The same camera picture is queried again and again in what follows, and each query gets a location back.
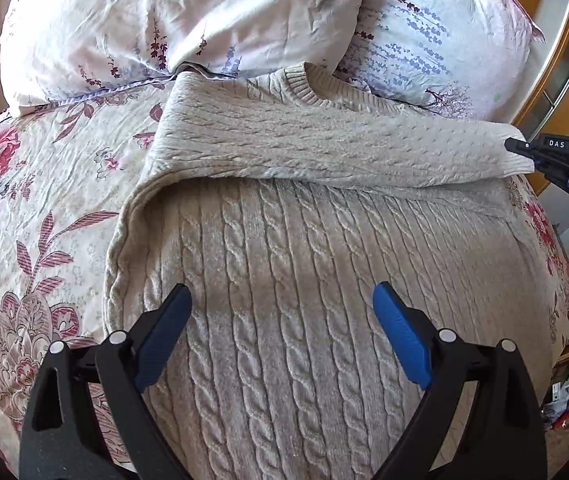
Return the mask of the beige cable-knit sweater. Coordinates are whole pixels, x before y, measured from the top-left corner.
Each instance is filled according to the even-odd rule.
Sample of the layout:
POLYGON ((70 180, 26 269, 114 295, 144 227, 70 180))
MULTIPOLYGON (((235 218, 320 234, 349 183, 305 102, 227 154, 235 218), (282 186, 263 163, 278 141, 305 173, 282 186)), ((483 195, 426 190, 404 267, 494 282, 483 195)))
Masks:
POLYGON ((180 74, 106 258, 103 320, 176 284, 185 333, 147 393, 198 479, 368 479, 420 401, 373 312, 391 283, 479 344, 512 339, 537 393, 552 289, 509 185, 505 124, 427 116, 301 64, 180 74))

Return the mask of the floral bed quilt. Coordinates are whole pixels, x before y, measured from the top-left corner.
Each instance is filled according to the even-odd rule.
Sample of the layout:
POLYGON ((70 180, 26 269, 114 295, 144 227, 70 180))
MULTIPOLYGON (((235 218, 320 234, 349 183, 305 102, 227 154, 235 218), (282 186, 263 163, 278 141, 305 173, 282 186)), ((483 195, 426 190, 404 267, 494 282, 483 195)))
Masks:
POLYGON ((50 344, 99 342, 106 254, 170 96, 148 84, 0 125, 0 464, 50 344))

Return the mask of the blue lavender-print pillow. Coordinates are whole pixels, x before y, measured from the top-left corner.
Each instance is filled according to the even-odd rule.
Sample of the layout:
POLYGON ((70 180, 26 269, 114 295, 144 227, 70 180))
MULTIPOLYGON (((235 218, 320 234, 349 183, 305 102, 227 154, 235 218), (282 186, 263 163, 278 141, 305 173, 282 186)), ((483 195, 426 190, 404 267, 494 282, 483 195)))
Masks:
POLYGON ((335 75, 433 114, 502 122, 542 38, 517 0, 362 0, 335 75))

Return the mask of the white lavender-print pillow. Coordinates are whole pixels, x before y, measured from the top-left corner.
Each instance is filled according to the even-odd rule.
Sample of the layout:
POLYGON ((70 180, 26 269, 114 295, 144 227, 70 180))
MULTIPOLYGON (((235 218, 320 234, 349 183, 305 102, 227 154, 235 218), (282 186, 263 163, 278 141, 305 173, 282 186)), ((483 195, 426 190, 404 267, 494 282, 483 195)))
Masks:
POLYGON ((361 0, 10 0, 0 81, 10 110, 172 76, 184 63, 254 77, 301 62, 332 70, 361 0))

